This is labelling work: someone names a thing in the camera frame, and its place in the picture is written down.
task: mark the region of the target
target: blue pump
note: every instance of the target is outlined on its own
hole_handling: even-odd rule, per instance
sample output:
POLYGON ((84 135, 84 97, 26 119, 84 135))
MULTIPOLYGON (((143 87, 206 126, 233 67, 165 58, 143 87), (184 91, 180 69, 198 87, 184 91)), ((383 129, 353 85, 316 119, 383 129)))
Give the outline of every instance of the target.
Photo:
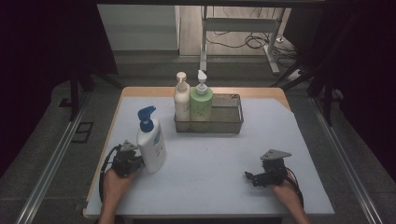
POLYGON ((140 119, 140 130, 142 130, 143 133, 149 133, 154 129, 154 124, 150 119, 150 115, 155 109, 155 106, 151 105, 137 112, 137 116, 140 119))

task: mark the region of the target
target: soap dispenser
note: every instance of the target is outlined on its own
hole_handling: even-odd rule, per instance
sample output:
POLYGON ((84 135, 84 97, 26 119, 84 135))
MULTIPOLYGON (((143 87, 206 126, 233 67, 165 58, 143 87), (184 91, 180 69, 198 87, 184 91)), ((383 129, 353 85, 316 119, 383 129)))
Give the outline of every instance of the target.
POLYGON ((166 148, 163 141, 161 124, 158 119, 152 119, 151 113, 155 106, 148 106, 139 110, 140 128, 137 132, 136 142, 142 153, 146 168, 150 173, 161 169, 166 159, 166 148))
POLYGON ((200 84, 191 88, 190 91, 191 121, 210 121, 213 91, 206 86, 206 79, 206 74, 198 70, 198 80, 200 84))
POLYGON ((175 120, 190 121, 190 85, 186 82, 187 75, 179 72, 175 86, 175 120))

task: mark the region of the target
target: gray carpet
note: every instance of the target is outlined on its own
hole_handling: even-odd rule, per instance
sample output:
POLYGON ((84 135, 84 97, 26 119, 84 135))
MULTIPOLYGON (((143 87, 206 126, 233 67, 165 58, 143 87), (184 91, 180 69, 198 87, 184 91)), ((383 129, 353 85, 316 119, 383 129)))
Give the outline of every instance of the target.
MULTIPOLYGON (((197 63, 119 63, 121 75, 112 77, 127 86, 174 86, 176 73, 184 71, 188 74, 191 85, 194 85, 192 79, 197 69, 197 63)), ((269 72, 269 67, 262 63, 209 63, 207 70, 208 83, 211 86, 265 87, 276 80, 269 72)), ((93 223, 93 220, 81 215, 81 206, 87 198, 120 90, 98 77, 92 78, 96 89, 91 93, 91 100, 82 118, 82 122, 93 122, 92 134, 86 144, 70 144, 37 211, 34 223, 93 223)), ((318 121, 314 107, 304 92, 306 86, 307 83, 299 85, 288 91, 287 96, 335 210, 333 216, 311 217, 311 220, 313 223, 368 223, 318 121)), ((46 114, 18 158, 0 179, 0 223, 15 222, 53 149, 56 148, 70 116, 69 108, 60 108, 58 105, 63 98, 68 97, 68 83, 54 89, 46 114)), ((383 223, 396 223, 396 215, 393 213, 396 202, 394 182, 348 125, 337 105, 333 106, 332 111, 334 129, 345 145, 363 184, 373 197, 383 223)), ((137 220, 135 223, 181 223, 181 220, 137 220)), ((239 223, 254 221, 243 219, 239 223)), ((292 221, 286 217, 282 223, 288 224, 292 221)))

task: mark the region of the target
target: white tabletop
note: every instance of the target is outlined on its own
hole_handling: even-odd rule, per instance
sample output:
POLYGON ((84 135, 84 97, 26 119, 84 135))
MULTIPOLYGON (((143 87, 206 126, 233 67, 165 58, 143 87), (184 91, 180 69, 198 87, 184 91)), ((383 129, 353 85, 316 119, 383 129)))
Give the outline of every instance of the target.
MULTIPOLYGON (((293 113, 275 99, 242 98, 240 134, 177 133, 171 97, 123 97, 108 139, 106 153, 125 139, 136 142, 137 111, 157 110, 168 153, 163 168, 145 168, 123 197, 117 214, 129 217, 280 217, 287 211, 271 190, 253 187, 244 175, 264 172, 260 156, 270 148, 292 154, 285 164, 297 176, 307 214, 333 214, 293 113)), ((100 214, 98 178, 85 210, 100 214)))

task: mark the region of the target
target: lotion bottle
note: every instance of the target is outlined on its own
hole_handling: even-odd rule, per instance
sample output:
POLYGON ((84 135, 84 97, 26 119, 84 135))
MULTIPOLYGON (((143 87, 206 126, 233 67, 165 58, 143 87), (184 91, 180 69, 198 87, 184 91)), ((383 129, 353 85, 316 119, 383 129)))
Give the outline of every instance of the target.
POLYGON ((137 132, 136 142, 149 173, 159 171, 167 155, 161 124, 158 119, 150 118, 154 110, 155 106, 152 105, 137 113, 140 119, 140 129, 137 132))
POLYGON ((175 119, 176 121, 190 121, 190 85, 186 82, 184 72, 177 73, 175 86, 175 119))
POLYGON ((191 121, 210 121, 213 91, 206 86, 206 79, 206 74, 198 70, 198 80, 200 84, 191 88, 190 91, 191 121))

